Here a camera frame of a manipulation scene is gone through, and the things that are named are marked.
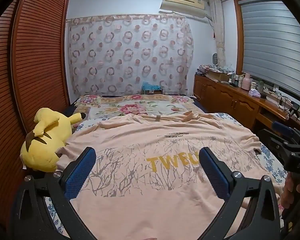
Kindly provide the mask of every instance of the circle pattern curtain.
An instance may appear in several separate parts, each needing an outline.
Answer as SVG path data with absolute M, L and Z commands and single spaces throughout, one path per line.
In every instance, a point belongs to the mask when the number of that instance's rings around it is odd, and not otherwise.
M 111 15 L 71 20 L 68 56 L 75 95 L 140 94 L 144 81 L 186 94 L 194 42 L 186 18 Z

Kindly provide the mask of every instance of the metal screw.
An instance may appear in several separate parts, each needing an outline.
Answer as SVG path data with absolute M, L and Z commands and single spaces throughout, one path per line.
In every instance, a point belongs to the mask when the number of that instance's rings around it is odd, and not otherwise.
M 61 176 L 61 171 L 56 171 L 53 173 L 54 178 L 60 178 L 60 176 Z
M 31 176 L 30 175 L 25 176 L 25 181 L 28 182 L 29 180 L 31 180 Z
M 242 177 L 242 174 L 240 172 L 238 172 L 238 171 L 235 171 L 233 173 L 233 176 L 235 176 L 237 179 L 240 179 Z
M 269 176 L 264 176 L 263 179 L 267 182 L 271 181 L 270 177 Z

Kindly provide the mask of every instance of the white wall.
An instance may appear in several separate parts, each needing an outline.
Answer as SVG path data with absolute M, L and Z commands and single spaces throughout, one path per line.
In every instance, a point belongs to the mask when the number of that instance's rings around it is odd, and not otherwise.
M 158 14 L 161 2 L 162 0 L 70 0 L 67 19 L 114 14 Z M 194 55 L 187 75 L 188 95 L 192 95 L 194 74 L 199 65 L 212 65 L 216 44 L 207 18 L 203 22 L 193 19 L 187 21 L 194 38 Z M 69 93 L 73 93 L 71 82 L 68 82 L 68 87 Z
M 226 64 L 231 70 L 235 71 L 237 67 L 237 18 L 234 8 L 234 0 L 222 2 L 223 16 L 225 22 L 225 54 Z

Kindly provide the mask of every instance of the blue gripper pad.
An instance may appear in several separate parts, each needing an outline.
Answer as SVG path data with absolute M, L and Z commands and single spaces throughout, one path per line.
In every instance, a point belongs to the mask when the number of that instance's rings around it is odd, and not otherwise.
M 288 138 L 293 137 L 293 134 L 294 134 L 293 129 L 282 123 L 279 123 L 277 121 L 273 122 L 271 125 L 271 128 L 272 128 L 272 130 L 279 132 Z
M 96 163 L 96 152 L 93 148 L 86 148 L 75 161 L 76 166 L 70 173 L 65 184 L 65 197 L 68 199 L 76 198 L 82 185 L 89 176 L 94 164 Z
M 230 197 L 229 183 L 205 148 L 202 148 L 199 152 L 199 162 L 218 198 L 228 200 Z

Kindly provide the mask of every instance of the blue floral bedsheet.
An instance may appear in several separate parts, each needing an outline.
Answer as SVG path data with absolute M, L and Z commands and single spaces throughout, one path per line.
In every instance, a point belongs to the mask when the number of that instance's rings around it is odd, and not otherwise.
M 238 125 L 241 125 L 236 119 L 231 117 L 229 114 L 225 113 L 214 113 L 212 114 L 216 117 L 220 117 L 222 119 L 230 120 Z M 76 131 L 90 127 L 94 125 L 97 122 L 105 121 L 106 119 L 89 119 L 82 122 L 76 129 Z M 259 158 L 261 164 L 272 173 L 273 177 L 275 178 L 276 182 L 281 184 L 284 183 L 285 178 L 287 176 L 287 172 L 283 169 L 282 164 L 278 161 L 276 157 L 268 150 L 266 146 L 263 144 L 261 145 L 261 154 L 258 154 L 257 157 Z M 52 204 L 51 198 L 46 197 L 46 203 L 48 210 L 50 212 L 50 215 L 54 221 L 54 224 L 58 230 L 59 233 L 63 233 L 64 227 L 61 224 L 61 221 L 55 211 L 55 208 Z

